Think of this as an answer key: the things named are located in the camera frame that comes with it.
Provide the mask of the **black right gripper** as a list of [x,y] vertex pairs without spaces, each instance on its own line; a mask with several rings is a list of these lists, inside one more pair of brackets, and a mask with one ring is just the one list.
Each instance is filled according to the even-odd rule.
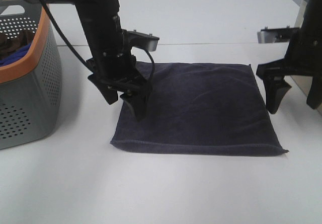
[[306,103],[312,109],[321,105],[321,0],[309,0],[301,28],[292,36],[284,60],[259,64],[256,75],[263,81],[266,109],[275,114],[291,86],[287,75],[312,76]]

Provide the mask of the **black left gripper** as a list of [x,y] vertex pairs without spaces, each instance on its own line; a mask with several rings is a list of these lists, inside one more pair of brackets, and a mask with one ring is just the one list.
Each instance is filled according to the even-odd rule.
[[[124,49],[124,35],[118,15],[119,4],[89,2],[76,3],[75,7],[98,76],[112,81],[136,80],[137,70],[131,62],[133,57]],[[94,74],[89,75],[88,80],[95,85],[109,105],[118,101],[118,93],[96,79]],[[127,90],[120,96],[137,121],[146,117],[151,92],[151,83],[146,83],[137,91]]]

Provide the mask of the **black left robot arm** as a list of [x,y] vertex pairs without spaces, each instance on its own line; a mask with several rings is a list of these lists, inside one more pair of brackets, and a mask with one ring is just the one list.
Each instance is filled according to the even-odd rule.
[[81,22],[92,58],[83,61],[91,71],[88,79],[101,92],[108,104],[122,99],[137,120],[146,116],[152,79],[136,68],[132,48],[147,54],[156,50],[159,38],[150,34],[127,31],[121,27],[119,0],[24,0],[41,4],[72,4]]

